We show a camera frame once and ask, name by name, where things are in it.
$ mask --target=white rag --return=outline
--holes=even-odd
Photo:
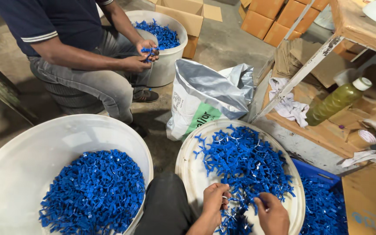
[[[286,78],[271,77],[269,84],[271,85],[272,91],[269,91],[269,100],[274,98],[276,93],[287,83],[288,79]],[[297,120],[300,127],[304,128],[308,125],[306,122],[306,113],[309,108],[308,104],[295,101],[294,94],[290,92],[275,106],[274,109],[279,115],[290,121]]]
[[[346,159],[341,164],[345,168],[358,162],[376,159],[376,150],[362,151],[353,153],[353,158]]]

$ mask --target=shoe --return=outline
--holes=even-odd
[[[139,136],[142,137],[142,139],[144,139],[146,136],[148,136],[148,133],[147,131],[142,127],[140,126],[139,124],[136,124],[136,123],[130,123],[128,124],[133,130],[135,130],[137,132],[137,134],[139,134]]]
[[[152,103],[159,99],[159,94],[149,90],[143,90],[142,96],[138,99],[133,99],[133,102]]]

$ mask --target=white bucket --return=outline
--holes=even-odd
[[[184,48],[188,43],[187,31],[184,26],[174,18],[165,14],[148,11],[134,10],[126,12],[132,24],[146,21],[153,22],[153,19],[162,27],[169,25],[169,29],[176,31],[180,45],[174,48],[159,51],[159,60],[153,63],[152,74],[148,82],[148,87],[161,87],[167,85],[175,79],[175,60],[182,58]]]
[[[206,187],[213,183],[220,183],[220,179],[223,176],[217,176],[216,173],[210,172],[209,177],[207,177],[207,171],[203,164],[203,155],[199,154],[197,159],[195,159],[195,154],[193,151],[199,151],[198,139],[194,138],[201,134],[201,138],[206,138],[206,144],[212,143],[212,136],[214,132],[223,130],[224,132],[233,132],[230,129],[226,129],[230,124],[233,127],[247,126],[255,131],[260,132],[259,138],[264,141],[268,141],[275,152],[281,150],[283,152],[283,157],[286,158],[286,164],[284,166],[285,174],[292,175],[291,185],[294,187],[293,193],[296,197],[292,197],[289,193],[284,194],[285,202],[283,206],[287,209],[290,217],[290,229],[289,235],[298,235],[300,233],[302,224],[304,222],[304,216],[306,213],[306,197],[304,195],[304,187],[292,162],[290,156],[285,151],[285,149],[270,135],[257,128],[256,126],[250,125],[239,120],[228,120],[220,119],[209,123],[206,123],[197,129],[195,129],[191,134],[185,139],[181,146],[181,149],[176,159],[175,173],[180,176],[184,182],[185,189],[187,191],[188,203],[191,205],[194,213],[199,216],[201,214],[203,205],[203,191]],[[238,206],[235,202],[230,201],[230,208]],[[248,211],[245,215],[248,216],[248,223],[254,224],[252,227],[252,235],[264,234],[261,226],[259,225],[259,217],[255,216],[255,210],[253,206],[249,206]]]
[[[41,227],[39,210],[53,179],[83,152],[110,149],[126,152],[133,158],[147,187],[153,179],[148,147],[133,129],[110,117],[60,117],[5,144],[0,149],[0,235],[50,234],[48,227]],[[142,213],[143,210],[138,211],[124,234],[133,232]]]

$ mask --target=plastic bottle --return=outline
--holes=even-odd
[[[341,85],[321,103],[308,110],[306,114],[308,125],[319,125],[324,120],[361,98],[362,92],[371,86],[372,82],[364,77],[358,78],[353,83]]]

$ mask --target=pile of blue plastic parts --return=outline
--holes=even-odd
[[[222,175],[221,183],[231,187],[230,200],[238,201],[240,205],[231,208],[230,213],[222,211],[223,222],[217,231],[222,235],[249,234],[252,225],[247,223],[244,212],[252,204],[257,214],[254,197],[259,197],[260,192],[269,192],[284,201],[284,193],[295,195],[289,184],[291,176],[285,175],[282,168],[284,158],[281,151],[274,152],[267,141],[259,139],[257,131],[248,127],[233,128],[230,125],[227,128],[233,132],[215,132],[211,144],[206,144],[206,138],[201,138],[201,135],[196,136],[201,150],[194,153],[196,157],[203,153],[207,176],[213,171]]]
[[[305,219],[301,235],[345,235],[347,218],[341,187],[301,175],[305,193]]]
[[[142,21],[141,23],[135,22],[134,26],[136,29],[145,30],[156,36],[158,39],[158,49],[164,50],[169,48],[174,48],[180,45],[179,39],[177,38],[176,31],[169,29],[169,26],[162,27],[156,23],[153,19],[153,22],[147,23]]]
[[[39,219],[65,235],[123,233],[143,199],[143,174],[131,157],[117,149],[85,152],[50,185]]]

